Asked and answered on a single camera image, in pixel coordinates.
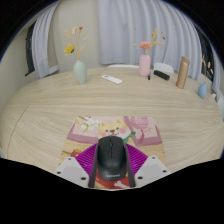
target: mouse pad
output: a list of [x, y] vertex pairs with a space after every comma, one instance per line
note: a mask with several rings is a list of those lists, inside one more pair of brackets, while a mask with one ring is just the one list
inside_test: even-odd
[[[77, 116], [68, 133], [59, 165], [68, 156], [76, 157], [100, 138], [118, 136], [147, 156], [157, 156], [166, 165], [165, 152], [156, 121], [152, 117], [136, 116]], [[95, 188], [127, 189], [127, 175], [119, 181], [105, 181], [98, 172]]]

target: white remote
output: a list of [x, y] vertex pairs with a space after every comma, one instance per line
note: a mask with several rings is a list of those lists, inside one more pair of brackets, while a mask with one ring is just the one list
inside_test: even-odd
[[122, 80], [117, 79], [117, 78], [114, 78], [114, 77], [109, 76], [109, 75], [103, 75], [102, 78], [103, 78], [103, 79], [106, 79], [106, 80], [108, 80], [108, 81], [114, 82], [114, 83], [116, 83], [116, 84], [120, 84], [120, 83], [122, 83]]

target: computer mouse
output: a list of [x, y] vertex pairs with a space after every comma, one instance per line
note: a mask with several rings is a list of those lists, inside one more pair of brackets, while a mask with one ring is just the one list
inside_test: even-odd
[[127, 173], [127, 158], [123, 139], [107, 136], [99, 139], [97, 167], [100, 177], [107, 181], [122, 179]]

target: table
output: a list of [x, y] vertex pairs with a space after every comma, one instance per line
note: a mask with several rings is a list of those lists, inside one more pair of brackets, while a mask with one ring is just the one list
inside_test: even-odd
[[[116, 85], [101, 78], [123, 80]], [[210, 94], [201, 99], [199, 83], [177, 75], [165, 81], [138, 75], [136, 68], [88, 69], [79, 85], [73, 72], [52, 75], [18, 90], [0, 117], [0, 142], [9, 160], [35, 165], [48, 172], [59, 166], [62, 149], [78, 115], [151, 116], [158, 125], [167, 167], [176, 172], [189, 165], [218, 159], [224, 145], [224, 125]]]

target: bottle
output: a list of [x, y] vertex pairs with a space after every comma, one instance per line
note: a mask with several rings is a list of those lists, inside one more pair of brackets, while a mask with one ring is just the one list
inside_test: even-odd
[[189, 58], [182, 56], [182, 60], [180, 62], [179, 74], [178, 74], [177, 83], [176, 83], [176, 86], [181, 89], [184, 88], [184, 85], [187, 79], [189, 64], [190, 64]]

